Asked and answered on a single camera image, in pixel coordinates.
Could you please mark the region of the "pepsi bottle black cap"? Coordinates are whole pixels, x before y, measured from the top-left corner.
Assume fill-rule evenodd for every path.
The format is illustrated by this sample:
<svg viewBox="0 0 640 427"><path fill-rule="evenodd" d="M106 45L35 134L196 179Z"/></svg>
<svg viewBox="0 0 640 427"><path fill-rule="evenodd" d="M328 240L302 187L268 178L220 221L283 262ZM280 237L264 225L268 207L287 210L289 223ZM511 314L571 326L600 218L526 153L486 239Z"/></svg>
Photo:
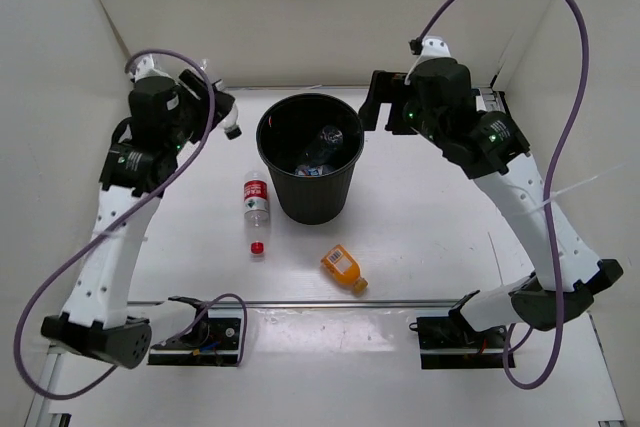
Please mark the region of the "pepsi bottle black cap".
<svg viewBox="0 0 640 427"><path fill-rule="evenodd" d="M236 99L232 111L224 120L216 120L214 118L213 127L221 128L229 140L234 140L242 135L242 130L239 126L239 109L236 104Z"/></svg>

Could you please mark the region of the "black plastic waste bin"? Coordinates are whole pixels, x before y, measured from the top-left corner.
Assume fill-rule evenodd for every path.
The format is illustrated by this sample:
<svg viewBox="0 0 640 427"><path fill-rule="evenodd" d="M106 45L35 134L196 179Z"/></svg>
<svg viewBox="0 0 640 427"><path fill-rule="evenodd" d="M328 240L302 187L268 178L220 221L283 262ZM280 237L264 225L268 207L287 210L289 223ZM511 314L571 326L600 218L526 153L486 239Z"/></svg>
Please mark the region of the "black plastic waste bin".
<svg viewBox="0 0 640 427"><path fill-rule="evenodd" d="M319 225L339 215L364 148L352 107L326 94L287 97L262 116L256 143L287 216Z"/></svg>

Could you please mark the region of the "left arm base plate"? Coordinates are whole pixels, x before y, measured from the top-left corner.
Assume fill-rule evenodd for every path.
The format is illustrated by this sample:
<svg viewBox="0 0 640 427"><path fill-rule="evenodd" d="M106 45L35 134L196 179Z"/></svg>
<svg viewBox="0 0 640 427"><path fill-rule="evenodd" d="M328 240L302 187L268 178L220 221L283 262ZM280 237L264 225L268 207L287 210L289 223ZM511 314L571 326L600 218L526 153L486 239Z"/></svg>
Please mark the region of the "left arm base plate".
<svg viewBox="0 0 640 427"><path fill-rule="evenodd" d="M153 346L149 366L237 367L244 340L245 316L239 305L210 309L197 330Z"/></svg>

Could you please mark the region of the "orange juice bottle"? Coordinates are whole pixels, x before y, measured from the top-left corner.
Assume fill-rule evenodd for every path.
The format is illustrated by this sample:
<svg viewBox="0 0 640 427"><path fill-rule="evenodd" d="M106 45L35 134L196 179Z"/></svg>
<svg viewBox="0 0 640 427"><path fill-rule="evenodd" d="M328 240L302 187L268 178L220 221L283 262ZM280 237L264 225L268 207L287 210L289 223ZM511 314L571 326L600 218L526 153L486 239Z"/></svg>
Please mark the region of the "orange juice bottle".
<svg viewBox="0 0 640 427"><path fill-rule="evenodd" d="M321 259L321 266L342 289L349 290L356 296L363 295L366 291L368 282L362 276L359 264L341 244L325 254Z"/></svg>

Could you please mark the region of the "red label water bottle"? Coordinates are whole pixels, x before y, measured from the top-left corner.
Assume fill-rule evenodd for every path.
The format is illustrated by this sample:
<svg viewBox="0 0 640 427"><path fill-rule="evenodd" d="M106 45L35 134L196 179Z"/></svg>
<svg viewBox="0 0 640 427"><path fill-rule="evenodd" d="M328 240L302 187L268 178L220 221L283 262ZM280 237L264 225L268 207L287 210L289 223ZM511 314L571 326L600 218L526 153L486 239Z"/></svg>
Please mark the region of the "red label water bottle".
<svg viewBox="0 0 640 427"><path fill-rule="evenodd" d="M263 173L253 170L243 184L245 234L249 252L254 258L265 255L270 228L268 184Z"/></svg>

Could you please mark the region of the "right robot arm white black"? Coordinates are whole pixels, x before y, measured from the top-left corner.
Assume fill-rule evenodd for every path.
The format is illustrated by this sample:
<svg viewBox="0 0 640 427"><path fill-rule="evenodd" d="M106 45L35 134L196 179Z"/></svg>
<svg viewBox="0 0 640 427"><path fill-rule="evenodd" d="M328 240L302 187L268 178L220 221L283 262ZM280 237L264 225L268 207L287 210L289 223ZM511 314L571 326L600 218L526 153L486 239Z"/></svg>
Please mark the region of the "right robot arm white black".
<svg viewBox="0 0 640 427"><path fill-rule="evenodd" d="M387 131L419 134L460 167L497 207L534 267L517 282L458 301L449 312L455 343L470 347L485 331L512 323L549 331L580 316L620 279L620 263L590 249L557 204L544 199L543 179L515 121L477 108L466 66L441 57L411 74L376 70L359 110L365 130L375 130L383 103L391 106Z"/></svg>

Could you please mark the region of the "clear unlabelled plastic bottle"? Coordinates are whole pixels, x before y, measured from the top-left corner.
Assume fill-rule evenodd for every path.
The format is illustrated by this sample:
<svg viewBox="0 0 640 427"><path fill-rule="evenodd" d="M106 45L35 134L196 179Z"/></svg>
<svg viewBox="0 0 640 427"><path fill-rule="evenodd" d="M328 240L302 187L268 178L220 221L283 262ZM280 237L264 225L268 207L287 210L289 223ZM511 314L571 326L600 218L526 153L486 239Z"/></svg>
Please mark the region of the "clear unlabelled plastic bottle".
<svg viewBox="0 0 640 427"><path fill-rule="evenodd" d="M300 155L300 165L324 165L344 145L342 131L334 125L324 126Z"/></svg>

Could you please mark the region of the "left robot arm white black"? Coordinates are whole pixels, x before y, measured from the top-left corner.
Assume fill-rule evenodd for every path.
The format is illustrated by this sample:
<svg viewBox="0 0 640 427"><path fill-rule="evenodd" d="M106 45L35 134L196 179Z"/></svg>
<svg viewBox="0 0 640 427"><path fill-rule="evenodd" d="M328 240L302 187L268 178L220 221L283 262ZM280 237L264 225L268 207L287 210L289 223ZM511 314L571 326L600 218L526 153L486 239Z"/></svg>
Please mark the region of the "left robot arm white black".
<svg viewBox="0 0 640 427"><path fill-rule="evenodd" d="M238 109L222 80L206 84L185 69L177 78L150 56L135 67L130 114L114 129L99 177L99 207L92 238L97 245L61 312L46 317L42 335L67 351L132 369L149 348L177 336L186 346L206 342L210 324L193 306L174 300L152 316L128 312L133 271L149 223L162 200L152 193L178 169L178 155L206 128L221 125L228 138L241 133Z"/></svg>

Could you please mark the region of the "clear bottle colourful label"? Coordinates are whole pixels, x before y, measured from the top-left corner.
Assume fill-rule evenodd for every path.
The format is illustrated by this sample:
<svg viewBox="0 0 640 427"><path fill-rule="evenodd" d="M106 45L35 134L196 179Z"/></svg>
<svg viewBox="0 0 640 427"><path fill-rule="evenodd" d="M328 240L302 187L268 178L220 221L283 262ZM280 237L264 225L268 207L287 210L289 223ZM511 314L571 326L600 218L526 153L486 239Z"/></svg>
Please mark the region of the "clear bottle colourful label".
<svg viewBox="0 0 640 427"><path fill-rule="evenodd" d="M294 174L299 177L321 177L325 175L329 175L334 172L334 168L330 165L299 165Z"/></svg>

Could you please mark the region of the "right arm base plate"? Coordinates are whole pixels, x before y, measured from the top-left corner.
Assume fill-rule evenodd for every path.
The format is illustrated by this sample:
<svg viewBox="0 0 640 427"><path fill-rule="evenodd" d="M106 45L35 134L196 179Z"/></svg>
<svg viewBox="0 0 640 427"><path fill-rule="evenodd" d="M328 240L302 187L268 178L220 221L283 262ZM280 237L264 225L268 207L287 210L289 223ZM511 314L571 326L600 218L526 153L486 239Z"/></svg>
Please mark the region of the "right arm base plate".
<svg viewBox="0 0 640 427"><path fill-rule="evenodd" d="M448 317L417 317L409 330L418 338L422 370L503 368L504 326L467 335Z"/></svg>

